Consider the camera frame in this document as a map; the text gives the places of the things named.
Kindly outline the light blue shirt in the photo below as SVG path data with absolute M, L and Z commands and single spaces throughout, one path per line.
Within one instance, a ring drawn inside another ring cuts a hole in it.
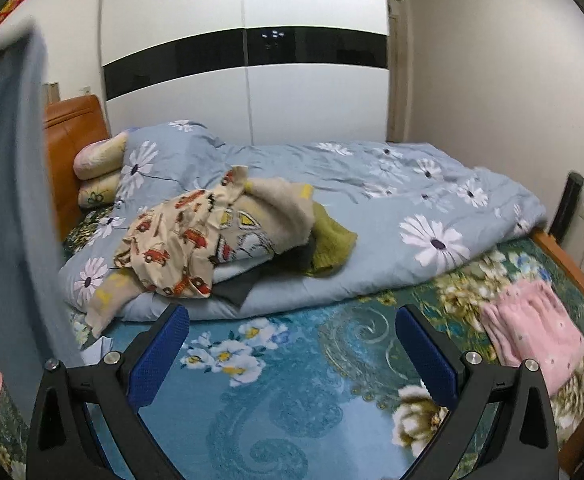
M 29 26 L 0 49 L 0 372 L 30 417 L 47 359 L 82 363 L 58 286 L 62 247 L 43 135 L 46 49 Z

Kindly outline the pink dotted garment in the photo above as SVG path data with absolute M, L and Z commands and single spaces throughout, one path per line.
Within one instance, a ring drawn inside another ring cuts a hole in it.
M 480 305 L 480 321 L 499 363 L 535 361 L 548 393 L 563 387 L 584 358 L 584 336 L 545 281 L 521 278 Z

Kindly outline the teal floral bed blanket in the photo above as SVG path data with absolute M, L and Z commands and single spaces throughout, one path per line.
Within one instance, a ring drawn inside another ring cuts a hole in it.
M 188 479 L 397 478 L 447 416 L 399 344 L 398 309 L 493 363 L 480 305 L 521 278 L 552 287 L 553 266 L 523 235 L 419 285 L 196 323 L 140 416 Z

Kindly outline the car print beige garment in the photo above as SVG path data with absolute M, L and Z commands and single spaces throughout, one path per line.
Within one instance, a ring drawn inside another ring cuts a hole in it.
M 237 258 L 229 244 L 237 229 L 233 205 L 249 170 L 234 166 L 214 188 L 196 188 L 139 214 L 114 252 L 118 269 L 168 298 L 207 298 L 215 266 Z

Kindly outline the lower floral pillow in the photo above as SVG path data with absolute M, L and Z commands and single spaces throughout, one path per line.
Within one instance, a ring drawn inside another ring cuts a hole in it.
M 113 204 L 119 181 L 119 171 L 83 181 L 79 188 L 78 206 L 82 209 L 93 209 Z

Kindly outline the floral pillow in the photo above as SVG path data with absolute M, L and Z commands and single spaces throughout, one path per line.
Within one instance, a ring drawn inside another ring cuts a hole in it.
M 83 181 L 79 188 L 78 206 L 82 209 L 93 209 L 113 204 L 119 181 L 119 171 Z
M 121 131 L 105 140 L 85 146 L 74 158 L 72 169 L 81 181 L 102 177 L 119 170 L 124 160 L 129 130 Z

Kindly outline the blue floral duvet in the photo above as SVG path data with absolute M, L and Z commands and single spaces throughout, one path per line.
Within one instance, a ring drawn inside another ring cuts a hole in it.
M 522 184 L 463 166 L 426 143 L 237 145 L 196 122 L 177 120 L 129 133 L 113 212 L 58 274 L 64 300 L 86 309 L 139 214 L 180 193 L 211 188 L 239 165 L 252 177 L 310 184 L 315 200 L 357 242 L 341 270 L 324 278 L 262 278 L 240 307 L 190 299 L 195 321 L 325 306 L 419 284 L 546 220 L 544 205 Z

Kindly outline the olive green towel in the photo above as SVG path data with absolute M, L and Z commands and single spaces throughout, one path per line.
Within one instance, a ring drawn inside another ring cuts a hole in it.
M 358 235 L 329 216 L 324 206 L 314 202 L 315 223 L 311 235 L 315 249 L 306 271 L 310 276 L 324 276 L 342 269 L 353 252 Z

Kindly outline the upper floral pillow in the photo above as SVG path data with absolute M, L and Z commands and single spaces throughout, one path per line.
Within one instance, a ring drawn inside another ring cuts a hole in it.
M 102 177 L 119 170 L 124 160 L 129 130 L 121 131 L 105 140 L 85 146 L 74 158 L 72 169 L 81 181 Z

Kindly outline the dark grey garment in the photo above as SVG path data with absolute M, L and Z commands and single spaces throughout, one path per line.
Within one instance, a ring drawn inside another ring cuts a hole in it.
M 288 275 L 302 274 L 311 268 L 316 240 L 309 237 L 304 246 L 294 247 L 282 254 L 237 260 L 219 264 L 213 273 L 211 297 L 229 302 L 241 309 L 252 289 L 266 278 L 286 278 Z

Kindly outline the beige fuzzy sweater yellow letters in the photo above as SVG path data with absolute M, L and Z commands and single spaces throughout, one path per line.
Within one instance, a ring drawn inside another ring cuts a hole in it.
M 310 237 L 313 214 L 313 188 L 309 184 L 291 183 L 281 178 L 249 178 L 243 195 L 234 203 L 237 229 L 229 244 L 235 249 L 233 261 L 282 254 L 305 245 Z M 100 336 L 115 316 L 130 301 L 150 292 L 142 287 L 135 275 L 116 268 L 95 289 L 84 308 L 86 325 L 93 336 Z M 169 302 L 182 302 L 186 306 L 202 307 L 207 298 L 168 298 L 152 294 Z

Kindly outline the orange wooden headboard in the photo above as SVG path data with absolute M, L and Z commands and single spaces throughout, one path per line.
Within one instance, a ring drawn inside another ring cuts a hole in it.
M 108 131 L 101 103 L 93 94 L 50 104 L 43 125 L 55 224 L 63 242 L 83 217 L 74 159 L 85 146 L 108 138 Z

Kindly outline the white black wardrobe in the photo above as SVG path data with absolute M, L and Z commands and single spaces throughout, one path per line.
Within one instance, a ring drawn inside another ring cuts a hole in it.
M 383 141 L 387 0 L 101 0 L 114 130 L 191 119 L 237 144 Z

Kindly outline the wooden bed frame rail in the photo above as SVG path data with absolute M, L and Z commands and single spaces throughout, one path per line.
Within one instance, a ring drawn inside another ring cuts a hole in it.
M 554 263 L 552 287 L 584 334 L 584 272 L 544 231 L 534 230 L 531 240 Z M 559 465 L 570 476 L 584 463 L 584 362 L 552 397 L 551 406 L 557 426 Z

